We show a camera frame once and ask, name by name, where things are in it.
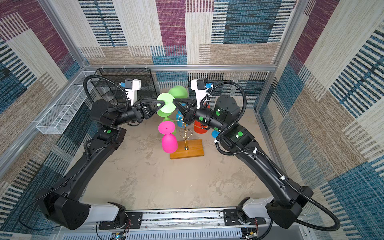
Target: wooden board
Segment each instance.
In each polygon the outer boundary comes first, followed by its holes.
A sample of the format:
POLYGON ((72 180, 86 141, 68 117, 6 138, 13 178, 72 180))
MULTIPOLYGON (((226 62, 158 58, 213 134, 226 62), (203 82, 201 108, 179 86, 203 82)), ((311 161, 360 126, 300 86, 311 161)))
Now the wooden board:
POLYGON ((188 150, 184 149, 184 141, 178 141, 177 145, 176 152, 170 154, 171 159, 204 156, 203 141, 201 139, 187 140, 188 150))

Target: robotic arm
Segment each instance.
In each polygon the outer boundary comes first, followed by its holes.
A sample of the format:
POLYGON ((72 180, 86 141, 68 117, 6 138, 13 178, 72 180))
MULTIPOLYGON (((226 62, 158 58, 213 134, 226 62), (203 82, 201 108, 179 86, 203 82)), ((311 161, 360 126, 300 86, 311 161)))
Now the robotic arm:
MULTIPOLYGON (((210 86, 207 79, 198 79, 196 88, 210 86)), ((246 128, 237 121, 245 111, 246 98, 243 94, 243 107, 240 109, 236 101, 230 96, 221 96, 217 99, 215 108, 207 108, 210 94, 215 88, 206 94, 200 102, 195 99, 174 99, 173 102, 183 115, 183 121, 191 124, 194 121, 202 123, 208 128, 214 128, 220 134, 215 140, 217 150, 225 155, 233 155, 242 160, 262 180, 273 195, 273 199, 266 204, 267 213, 273 222, 283 228, 288 228, 293 222, 298 222, 308 227, 323 231, 335 231, 339 229, 339 220, 325 207, 311 199, 313 191, 307 187, 301 187, 282 171, 262 151, 257 141, 246 128), (219 144, 227 150, 220 149, 219 144), (335 221, 332 227, 311 225, 297 220, 307 202, 311 202, 325 211, 335 221)), ((81 193, 86 185, 99 169, 102 163, 120 146, 126 130, 118 127, 125 122, 142 122, 149 119, 162 106, 163 101, 156 99, 142 99, 134 105, 128 104, 125 109, 111 105, 105 100, 96 101, 91 110, 91 118, 101 124, 93 139, 84 144, 85 153, 70 171, 58 181, 50 190, 41 190, 37 194, 37 203, 44 215, 68 228, 74 230, 85 222, 107 221, 112 227, 119 229, 127 223, 125 207, 110 202, 107 205, 89 205, 79 202, 81 193)), ((239 220, 243 223, 250 222, 255 216, 242 207, 238 210, 239 220)))

